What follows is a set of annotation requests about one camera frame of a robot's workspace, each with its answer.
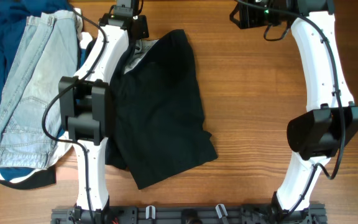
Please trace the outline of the black shorts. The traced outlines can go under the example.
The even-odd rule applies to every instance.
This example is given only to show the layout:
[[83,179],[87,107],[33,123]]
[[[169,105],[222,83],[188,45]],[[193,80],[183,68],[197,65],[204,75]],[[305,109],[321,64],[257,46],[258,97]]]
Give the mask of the black shorts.
[[130,45],[110,81],[115,120],[106,163],[129,170],[139,189],[218,158],[182,29],[152,43],[141,58]]

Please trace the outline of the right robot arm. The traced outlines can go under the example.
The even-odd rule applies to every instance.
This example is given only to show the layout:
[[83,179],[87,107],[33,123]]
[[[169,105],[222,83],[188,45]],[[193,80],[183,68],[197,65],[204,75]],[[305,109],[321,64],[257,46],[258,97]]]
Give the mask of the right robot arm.
[[288,220],[310,208],[320,173],[336,178],[344,148],[358,132],[358,106],[341,67],[335,36],[335,6],[330,0],[238,1],[229,16],[240,29],[286,24],[297,44],[306,82],[306,113],[291,120],[287,141],[291,161],[274,193],[272,216]]

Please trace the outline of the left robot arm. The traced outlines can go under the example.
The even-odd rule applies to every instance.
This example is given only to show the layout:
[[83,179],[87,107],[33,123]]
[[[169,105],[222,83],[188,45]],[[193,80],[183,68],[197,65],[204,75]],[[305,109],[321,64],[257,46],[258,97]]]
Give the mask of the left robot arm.
[[118,1],[100,18],[96,39],[84,38],[85,61],[73,77],[62,77],[62,127],[74,148],[78,163],[79,193],[68,212],[72,223],[114,223],[109,211],[105,179],[105,150],[114,126],[113,96],[109,82],[128,47],[142,47],[149,36],[141,15],[141,1]]

